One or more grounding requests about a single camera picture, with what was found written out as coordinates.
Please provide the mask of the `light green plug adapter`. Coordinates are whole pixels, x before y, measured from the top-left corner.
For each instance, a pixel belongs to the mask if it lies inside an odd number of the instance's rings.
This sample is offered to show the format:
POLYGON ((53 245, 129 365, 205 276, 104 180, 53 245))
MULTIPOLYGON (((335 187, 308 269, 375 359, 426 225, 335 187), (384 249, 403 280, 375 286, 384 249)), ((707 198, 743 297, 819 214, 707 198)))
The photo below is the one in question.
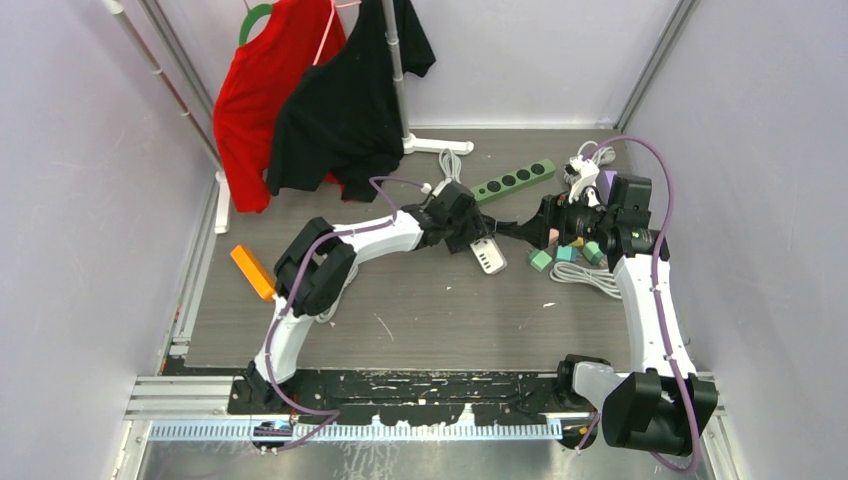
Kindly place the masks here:
POLYGON ((527 254, 527 264, 537 272, 543 272, 553 262, 544 250, 534 249, 527 254))

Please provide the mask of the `teal plug adapter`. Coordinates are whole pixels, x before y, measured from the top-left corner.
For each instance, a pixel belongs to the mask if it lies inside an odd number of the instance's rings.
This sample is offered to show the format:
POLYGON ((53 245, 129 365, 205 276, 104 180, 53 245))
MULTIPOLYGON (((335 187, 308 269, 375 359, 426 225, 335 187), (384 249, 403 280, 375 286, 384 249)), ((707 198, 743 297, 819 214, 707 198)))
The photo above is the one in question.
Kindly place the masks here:
POLYGON ((556 262, 576 263, 579 257, 579 249, 574 246, 558 246, 555 251, 556 262))

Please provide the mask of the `dark green power strip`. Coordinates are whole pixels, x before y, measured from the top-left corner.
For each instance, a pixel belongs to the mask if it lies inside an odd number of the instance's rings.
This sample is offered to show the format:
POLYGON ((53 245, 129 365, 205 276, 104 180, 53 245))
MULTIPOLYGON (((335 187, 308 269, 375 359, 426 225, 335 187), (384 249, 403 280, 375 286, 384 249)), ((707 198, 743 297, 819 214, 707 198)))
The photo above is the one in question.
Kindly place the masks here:
POLYGON ((550 159, 528 164, 471 188, 475 201, 483 206, 554 177, 556 166, 550 159))

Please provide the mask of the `purple power strip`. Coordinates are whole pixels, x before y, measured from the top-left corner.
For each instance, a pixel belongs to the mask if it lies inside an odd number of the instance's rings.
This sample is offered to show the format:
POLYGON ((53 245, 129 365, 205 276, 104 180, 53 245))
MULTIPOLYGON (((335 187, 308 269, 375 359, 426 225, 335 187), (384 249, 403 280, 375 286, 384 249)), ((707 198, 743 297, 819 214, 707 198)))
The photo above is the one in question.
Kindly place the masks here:
POLYGON ((609 204, 610 192, 617 174, 616 170, 603 169, 596 177, 595 185, 598 190, 598 199, 603 205, 609 204))

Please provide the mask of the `orange power strip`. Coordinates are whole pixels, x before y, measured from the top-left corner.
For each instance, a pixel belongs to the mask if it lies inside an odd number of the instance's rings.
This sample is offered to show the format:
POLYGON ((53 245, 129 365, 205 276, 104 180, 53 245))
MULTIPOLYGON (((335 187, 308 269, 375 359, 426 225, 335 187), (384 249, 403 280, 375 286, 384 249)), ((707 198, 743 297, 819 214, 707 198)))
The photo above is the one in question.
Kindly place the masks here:
POLYGON ((276 290, 270 274, 249 248, 238 244, 231 250, 230 257, 262 300, 276 300, 276 290))

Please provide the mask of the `white power strip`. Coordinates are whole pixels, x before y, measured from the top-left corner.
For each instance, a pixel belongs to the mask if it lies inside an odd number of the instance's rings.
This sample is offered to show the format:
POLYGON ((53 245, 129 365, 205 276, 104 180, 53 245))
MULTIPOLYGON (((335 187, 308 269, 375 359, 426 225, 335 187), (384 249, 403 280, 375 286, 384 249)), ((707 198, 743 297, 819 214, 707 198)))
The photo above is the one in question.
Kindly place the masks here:
POLYGON ((508 262, 492 237, 481 238, 470 245, 479 266, 486 275, 495 275, 504 270, 508 262))

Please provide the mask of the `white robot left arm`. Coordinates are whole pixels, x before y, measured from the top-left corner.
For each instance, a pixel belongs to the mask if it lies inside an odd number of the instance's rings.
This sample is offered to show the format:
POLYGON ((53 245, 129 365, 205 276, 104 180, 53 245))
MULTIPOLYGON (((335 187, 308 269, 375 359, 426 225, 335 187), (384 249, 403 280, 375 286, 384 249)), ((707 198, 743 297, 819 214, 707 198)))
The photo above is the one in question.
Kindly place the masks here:
POLYGON ((255 403, 269 413, 292 397, 287 382, 309 329, 337 307, 360 264, 395 253, 444 244, 455 254, 484 237, 486 227, 472 190, 450 182, 420 203, 394 207, 387 216, 356 224, 311 219, 274 266, 274 313, 266 337, 249 363, 255 403))

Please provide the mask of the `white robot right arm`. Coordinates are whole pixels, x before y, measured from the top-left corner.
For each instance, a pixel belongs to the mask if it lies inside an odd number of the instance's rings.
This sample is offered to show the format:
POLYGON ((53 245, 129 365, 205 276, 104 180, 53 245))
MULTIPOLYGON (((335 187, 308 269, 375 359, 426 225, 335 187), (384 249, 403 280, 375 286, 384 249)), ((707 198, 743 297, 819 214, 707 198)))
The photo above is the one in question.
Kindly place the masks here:
POLYGON ((649 222, 652 182, 620 175, 607 204, 587 193, 543 196, 534 217, 519 226, 528 243, 546 245, 550 230, 560 240, 593 241, 609 263, 628 329, 631 373, 620 376, 603 360, 569 354, 555 384, 558 403, 577 411, 589 403, 610 447, 695 458, 696 445, 718 404, 714 383, 701 380, 685 347, 670 292, 670 254, 665 229, 649 222))

